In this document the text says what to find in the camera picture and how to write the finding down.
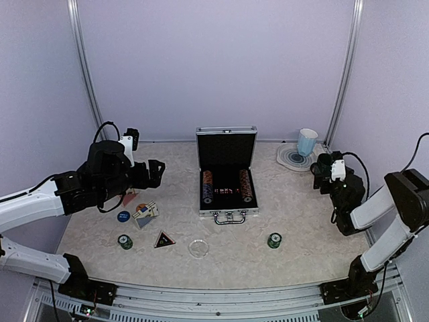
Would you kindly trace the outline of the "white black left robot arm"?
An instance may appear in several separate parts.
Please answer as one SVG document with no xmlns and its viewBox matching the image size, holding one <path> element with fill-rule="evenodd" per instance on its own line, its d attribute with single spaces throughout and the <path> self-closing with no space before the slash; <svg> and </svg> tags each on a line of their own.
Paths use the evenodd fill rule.
<svg viewBox="0 0 429 322">
<path fill-rule="evenodd" d="M 133 144 L 105 140 L 90 145 L 88 158 L 76 171 L 53 174 L 33 188 L 1 199 L 1 231 L 49 217 L 72 215 L 124 197 L 129 189 L 155 189 L 163 162 L 135 162 Z M 78 256 L 49 254 L 1 238 L 1 269 L 58 284 L 60 294 L 95 304 L 112 305 L 117 286 L 92 280 Z"/>
</svg>

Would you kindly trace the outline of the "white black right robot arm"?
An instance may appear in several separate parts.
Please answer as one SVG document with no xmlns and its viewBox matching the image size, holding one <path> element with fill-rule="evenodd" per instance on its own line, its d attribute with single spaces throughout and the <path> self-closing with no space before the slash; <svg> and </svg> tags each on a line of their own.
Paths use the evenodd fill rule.
<svg viewBox="0 0 429 322">
<path fill-rule="evenodd" d="M 428 226 L 428 179 L 414 168 L 390 172 L 367 200 L 360 177 L 342 167 L 342 178 L 322 186 L 333 205 L 333 221 L 350 236 L 384 223 L 383 233 L 350 264 L 346 278 L 321 284 L 324 304 L 333 304 L 378 291 L 377 275 Z"/>
</svg>

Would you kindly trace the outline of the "blue playing card deck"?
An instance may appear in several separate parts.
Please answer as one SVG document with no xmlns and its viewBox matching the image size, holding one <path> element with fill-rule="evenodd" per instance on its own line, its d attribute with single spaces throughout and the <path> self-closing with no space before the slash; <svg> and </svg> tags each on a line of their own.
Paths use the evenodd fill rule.
<svg viewBox="0 0 429 322">
<path fill-rule="evenodd" d="M 149 203 L 146 203 L 146 207 L 142 210 L 136 211 L 132 214 L 131 218 L 134 220 L 138 229 L 143 229 L 148 223 L 158 216 L 158 206 L 154 201 L 150 201 Z"/>
</svg>

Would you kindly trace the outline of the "aluminium poker case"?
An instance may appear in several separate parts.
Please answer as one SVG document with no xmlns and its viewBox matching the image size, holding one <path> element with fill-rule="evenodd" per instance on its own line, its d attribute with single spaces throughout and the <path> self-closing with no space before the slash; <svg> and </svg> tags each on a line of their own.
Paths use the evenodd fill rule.
<svg viewBox="0 0 429 322">
<path fill-rule="evenodd" d="M 251 164 L 253 160 L 257 128 L 238 127 L 198 127 L 196 143 L 199 168 L 199 215 L 211 217 L 217 225 L 240 225 L 250 215 L 259 213 Z M 243 201 L 240 191 L 239 171 L 246 169 L 249 174 L 253 200 Z M 202 200 L 203 172 L 212 172 L 213 188 L 233 189 L 232 195 L 218 195 L 214 192 L 212 203 Z"/>
</svg>

